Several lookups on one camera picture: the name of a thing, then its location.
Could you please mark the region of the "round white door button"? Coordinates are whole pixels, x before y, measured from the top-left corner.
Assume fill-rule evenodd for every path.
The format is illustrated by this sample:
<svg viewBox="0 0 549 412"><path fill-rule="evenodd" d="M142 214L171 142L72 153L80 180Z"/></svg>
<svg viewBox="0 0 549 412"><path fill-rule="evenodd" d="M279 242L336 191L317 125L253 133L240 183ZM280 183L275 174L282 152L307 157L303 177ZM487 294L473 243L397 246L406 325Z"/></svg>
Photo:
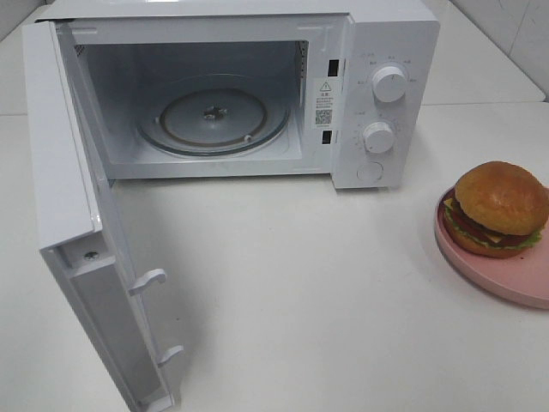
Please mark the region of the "round white door button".
<svg viewBox="0 0 549 412"><path fill-rule="evenodd" d="M373 185L375 182L379 181L382 176L383 165L375 161L368 161L359 166L357 170L357 178L368 185Z"/></svg>

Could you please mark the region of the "white timer knob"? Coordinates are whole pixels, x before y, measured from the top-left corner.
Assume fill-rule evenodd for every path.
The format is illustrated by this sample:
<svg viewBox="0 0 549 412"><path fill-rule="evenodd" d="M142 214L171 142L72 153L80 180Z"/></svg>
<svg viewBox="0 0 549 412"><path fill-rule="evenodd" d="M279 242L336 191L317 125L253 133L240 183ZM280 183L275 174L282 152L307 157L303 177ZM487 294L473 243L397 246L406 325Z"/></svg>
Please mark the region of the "white timer knob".
<svg viewBox="0 0 549 412"><path fill-rule="evenodd" d="M389 151L395 144L396 134L393 127L385 121L369 124L363 131L365 149L373 154Z"/></svg>

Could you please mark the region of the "white microwave door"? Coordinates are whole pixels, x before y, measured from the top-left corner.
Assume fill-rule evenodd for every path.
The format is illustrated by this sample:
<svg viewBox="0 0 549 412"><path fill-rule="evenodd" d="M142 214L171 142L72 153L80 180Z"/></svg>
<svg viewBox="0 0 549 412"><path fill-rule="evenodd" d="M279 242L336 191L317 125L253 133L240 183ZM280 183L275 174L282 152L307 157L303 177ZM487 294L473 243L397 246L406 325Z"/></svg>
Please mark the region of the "white microwave door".
<svg viewBox="0 0 549 412"><path fill-rule="evenodd" d="M39 252L132 411L175 403L144 292L166 280L137 274L96 148L100 110L84 71L87 49L67 23L23 29L23 55Z"/></svg>

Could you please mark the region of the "toy hamburger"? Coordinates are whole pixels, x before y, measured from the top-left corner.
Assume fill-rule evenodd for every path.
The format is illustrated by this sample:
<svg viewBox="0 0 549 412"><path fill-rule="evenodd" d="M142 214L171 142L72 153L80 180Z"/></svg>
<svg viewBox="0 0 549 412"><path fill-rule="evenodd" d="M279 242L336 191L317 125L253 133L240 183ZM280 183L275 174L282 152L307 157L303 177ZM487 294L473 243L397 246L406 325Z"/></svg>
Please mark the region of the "toy hamburger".
<svg viewBox="0 0 549 412"><path fill-rule="evenodd" d="M548 189L522 167L489 161L464 173L440 207L446 232L462 249L511 258L541 241Z"/></svg>

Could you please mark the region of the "pink round plate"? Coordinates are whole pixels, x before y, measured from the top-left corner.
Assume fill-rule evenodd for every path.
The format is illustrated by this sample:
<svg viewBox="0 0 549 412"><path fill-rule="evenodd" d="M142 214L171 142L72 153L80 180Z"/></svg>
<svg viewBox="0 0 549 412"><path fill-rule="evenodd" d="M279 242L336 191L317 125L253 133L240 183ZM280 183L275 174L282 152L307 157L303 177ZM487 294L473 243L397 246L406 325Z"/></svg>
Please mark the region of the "pink round plate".
<svg viewBox="0 0 549 412"><path fill-rule="evenodd" d="M548 229L534 247L514 257L492 258L462 249L443 225L443 205L436 208L434 235L451 266L485 291L518 305L548 308Z"/></svg>

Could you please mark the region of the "glass microwave turntable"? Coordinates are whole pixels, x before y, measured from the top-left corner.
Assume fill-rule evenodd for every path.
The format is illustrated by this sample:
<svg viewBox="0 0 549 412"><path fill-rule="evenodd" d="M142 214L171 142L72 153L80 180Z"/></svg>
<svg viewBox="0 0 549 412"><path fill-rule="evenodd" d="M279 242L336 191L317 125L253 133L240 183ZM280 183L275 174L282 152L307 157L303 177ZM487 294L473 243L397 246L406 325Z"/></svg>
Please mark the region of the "glass microwave turntable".
<svg viewBox="0 0 549 412"><path fill-rule="evenodd" d="M192 76L150 88L137 99L137 129L174 155L221 157L279 135L291 114L279 82L234 74Z"/></svg>

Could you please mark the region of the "white microwave oven body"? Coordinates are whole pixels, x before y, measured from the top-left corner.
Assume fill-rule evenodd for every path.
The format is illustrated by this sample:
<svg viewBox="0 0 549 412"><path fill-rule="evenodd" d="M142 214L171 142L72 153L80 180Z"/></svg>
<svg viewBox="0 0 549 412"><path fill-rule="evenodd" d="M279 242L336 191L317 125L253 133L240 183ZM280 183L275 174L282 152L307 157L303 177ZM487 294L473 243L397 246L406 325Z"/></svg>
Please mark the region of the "white microwave oven body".
<svg viewBox="0 0 549 412"><path fill-rule="evenodd" d="M339 189L401 182L439 31L419 1L57 1L40 21L67 23L87 49L108 179L327 174ZM406 71L407 89L383 103L371 76L391 63ZM221 157L171 154L143 138L139 97L212 74L279 82L292 103L284 130ZM377 121L396 134L382 154L363 140ZM373 185L357 178L368 161L383 165Z"/></svg>

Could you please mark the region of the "upper white power knob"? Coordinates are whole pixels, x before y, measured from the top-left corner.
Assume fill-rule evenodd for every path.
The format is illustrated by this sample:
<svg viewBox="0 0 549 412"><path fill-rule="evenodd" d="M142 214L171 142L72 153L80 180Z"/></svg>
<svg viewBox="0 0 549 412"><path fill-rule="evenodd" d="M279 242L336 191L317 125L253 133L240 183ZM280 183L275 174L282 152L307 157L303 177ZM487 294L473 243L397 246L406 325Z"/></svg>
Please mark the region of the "upper white power knob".
<svg viewBox="0 0 549 412"><path fill-rule="evenodd" d="M382 65L373 72L371 87L373 94L381 102L395 102L406 93L407 73L398 64Z"/></svg>

